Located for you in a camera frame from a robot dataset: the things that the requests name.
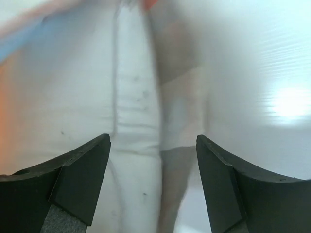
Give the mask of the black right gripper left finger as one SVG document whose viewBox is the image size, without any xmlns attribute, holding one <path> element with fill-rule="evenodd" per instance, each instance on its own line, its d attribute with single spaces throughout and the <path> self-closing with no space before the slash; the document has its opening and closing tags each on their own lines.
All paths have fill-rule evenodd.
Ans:
<svg viewBox="0 0 311 233">
<path fill-rule="evenodd" d="M 110 153 L 102 134 L 36 166 L 0 177 L 3 233 L 84 233 L 91 226 Z"/>
</svg>

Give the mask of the white pillow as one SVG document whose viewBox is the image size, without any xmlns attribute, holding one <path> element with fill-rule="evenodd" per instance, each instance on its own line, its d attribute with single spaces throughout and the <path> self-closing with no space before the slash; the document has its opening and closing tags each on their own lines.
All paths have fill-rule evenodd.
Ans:
<svg viewBox="0 0 311 233">
<path fill-rule="evenodd" d="M 1 1 L 1 173 L 103 133 L 111 151 L 89 232 L 156 232 L 160 107 L 142 2 Z"/>
</svg>

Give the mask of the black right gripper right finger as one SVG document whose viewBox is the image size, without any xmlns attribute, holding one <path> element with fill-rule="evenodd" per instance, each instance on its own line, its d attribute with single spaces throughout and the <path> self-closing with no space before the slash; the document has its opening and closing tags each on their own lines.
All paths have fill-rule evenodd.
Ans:
<svg viewBox="0 0 311 233">
<path fill-rule="evenodd" d="M 204 135 L 196 151 L 212 232 L 310 232 L 310 180 L 265 170 Z"/>
</svg>

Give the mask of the orange grey checked pillowcase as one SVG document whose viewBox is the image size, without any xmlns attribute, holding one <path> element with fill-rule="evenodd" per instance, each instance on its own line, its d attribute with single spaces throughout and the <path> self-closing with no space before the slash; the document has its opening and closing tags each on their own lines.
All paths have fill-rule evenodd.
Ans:
<svg viewBox="0 0 311 233">
<path fill-rule="evenodd" d="M 161 196 L 155 233 L 172 233 L 202 132 L 202 67 L 195 0 L 140 0 L 151 40 L 160 107 Z"/>
</svg>

